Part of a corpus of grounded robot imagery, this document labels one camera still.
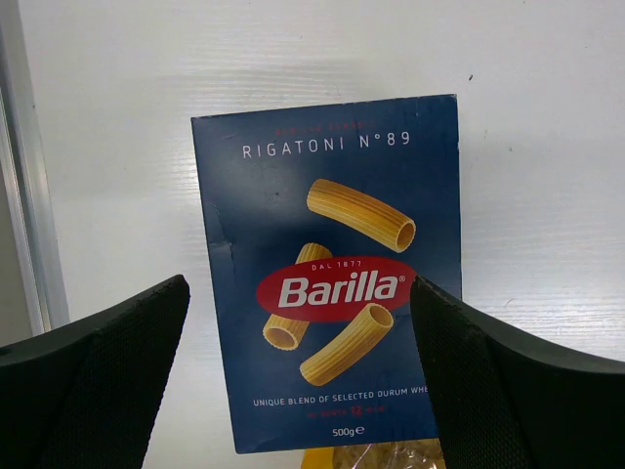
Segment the white surface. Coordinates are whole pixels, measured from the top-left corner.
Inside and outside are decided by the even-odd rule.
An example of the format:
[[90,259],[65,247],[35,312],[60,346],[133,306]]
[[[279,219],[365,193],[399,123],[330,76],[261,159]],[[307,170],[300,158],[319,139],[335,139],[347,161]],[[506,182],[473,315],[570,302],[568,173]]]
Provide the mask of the white surface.
[[191,285],[146,468],[300,462],[233,452],[195,115],[457,93],[466,300],[625,360],[622,0],[21,8],[72,318]]

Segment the bag of pasta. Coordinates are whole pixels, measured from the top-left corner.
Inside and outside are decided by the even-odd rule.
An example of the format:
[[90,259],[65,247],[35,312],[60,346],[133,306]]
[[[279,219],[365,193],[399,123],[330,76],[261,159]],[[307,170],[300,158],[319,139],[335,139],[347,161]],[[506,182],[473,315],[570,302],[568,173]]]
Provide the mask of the bag of pasta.
[[438,439],[314,448],[302,469],[445,469]]

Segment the pasta tube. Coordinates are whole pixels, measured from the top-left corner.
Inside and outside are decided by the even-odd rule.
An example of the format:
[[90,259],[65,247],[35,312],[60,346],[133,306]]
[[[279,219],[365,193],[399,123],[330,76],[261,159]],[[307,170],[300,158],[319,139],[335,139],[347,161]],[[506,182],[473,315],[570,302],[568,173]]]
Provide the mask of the pasta tube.
[[405,251],[417,232],[414,221],[392,206],[325,179],[312,184],[307,205],[311,211],[341,222],[394,252]]
[[329,383],[367,355],[393,323],[389,310],[369,303],[328,345],[300,365],[302,376],[314,386]]
[[[325,247],[309,242],[302,247],[295,263],[303,264],[330,257],[332,257],[332,253]],[[308,327],[309,322],[307,320],[288,320],[278,315],[271,315],[263,327],[263,336],[276,349],[295,350],[299,347]]]

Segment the transparent plastic packaging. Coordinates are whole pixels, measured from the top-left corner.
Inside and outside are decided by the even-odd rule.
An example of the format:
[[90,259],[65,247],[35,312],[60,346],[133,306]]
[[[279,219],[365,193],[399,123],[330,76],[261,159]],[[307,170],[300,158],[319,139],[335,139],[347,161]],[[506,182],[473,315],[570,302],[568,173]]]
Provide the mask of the transparent plastic packaging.
[[307,450],[302,469],[445,469],[438,439]]

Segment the barilla logo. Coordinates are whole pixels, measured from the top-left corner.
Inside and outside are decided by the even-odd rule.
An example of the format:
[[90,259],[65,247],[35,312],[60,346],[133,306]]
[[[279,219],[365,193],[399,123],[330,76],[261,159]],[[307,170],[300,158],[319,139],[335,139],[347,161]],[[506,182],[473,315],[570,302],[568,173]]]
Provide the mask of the barilla logo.
[[295,264],[274,272],[258,287],[267,311],[291,320],[352,320],[367,304],[389,310],[410,298],[416,272],[382,257],[335,257]]

